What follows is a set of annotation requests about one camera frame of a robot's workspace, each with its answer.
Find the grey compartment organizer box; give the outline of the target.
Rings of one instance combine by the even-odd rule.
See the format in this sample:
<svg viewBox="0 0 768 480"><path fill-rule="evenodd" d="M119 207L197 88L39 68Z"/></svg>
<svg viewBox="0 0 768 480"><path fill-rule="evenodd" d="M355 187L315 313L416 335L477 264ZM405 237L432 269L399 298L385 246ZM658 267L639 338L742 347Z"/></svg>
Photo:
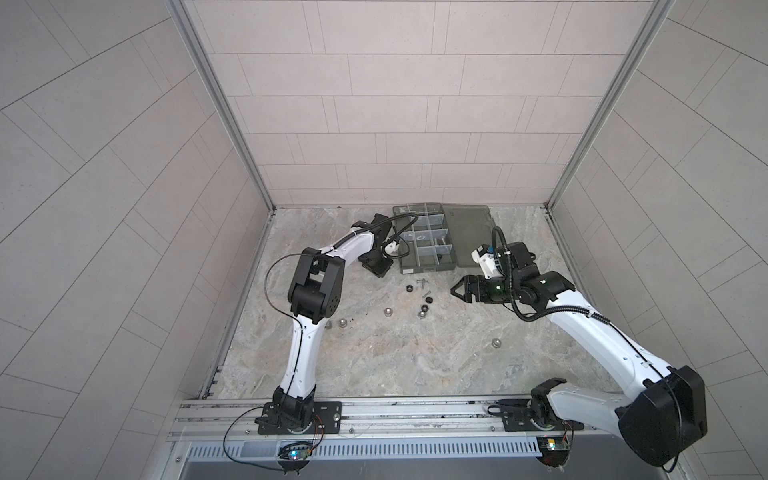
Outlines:
<svg viewBox="0 0 768 480"><path fill-rule="evenodd" d="M490 245L495 221L488 206L472 204L411 203L396 205L393 214L416 213L419 218L401 238L409 255L400 259L402 274L481 269L472 253Z"/></svg>

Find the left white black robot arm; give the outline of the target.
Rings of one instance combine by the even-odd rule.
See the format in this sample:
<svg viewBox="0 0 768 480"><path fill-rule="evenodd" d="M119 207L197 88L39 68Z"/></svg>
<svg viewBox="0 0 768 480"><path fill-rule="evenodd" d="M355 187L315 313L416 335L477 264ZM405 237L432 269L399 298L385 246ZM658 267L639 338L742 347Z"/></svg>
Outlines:
<svg viewBox="0 0 768 480"><path fill-rule="evenodd" d="M383 277L407 255L389 248L396 248L418 219L417 213L377 214L369 222L354 223L329 246L307 247L294 255L298 263L287 292L290 310L278 311L293 321L290 353L283 380L255 419L260 434L303 434L317 424L317 360L326 324L341 303L346 264L357 260Z"/></svg>

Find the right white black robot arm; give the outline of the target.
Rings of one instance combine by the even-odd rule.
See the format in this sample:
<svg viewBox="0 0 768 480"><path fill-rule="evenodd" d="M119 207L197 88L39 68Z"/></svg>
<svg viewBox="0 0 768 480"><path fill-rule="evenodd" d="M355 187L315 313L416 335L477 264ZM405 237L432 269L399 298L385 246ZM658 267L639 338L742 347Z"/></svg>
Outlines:
<svg viewBox="0 0 768 480"><path fill-rule="evenodd" d="M508 242L500 227L472 253L481 274L458 281L466 303L501 305L532 323L547 317L576 340L611 375L619 393L583 389L554 377L531 390L527 407L498 403L492 415L520 413L543 431L540 462L561 468L581 423L621 438L645 463L672 473L681 453L708 431L705 382L691 367L674 367L630 339L556 271L542 273L522 242Z"/></svg>

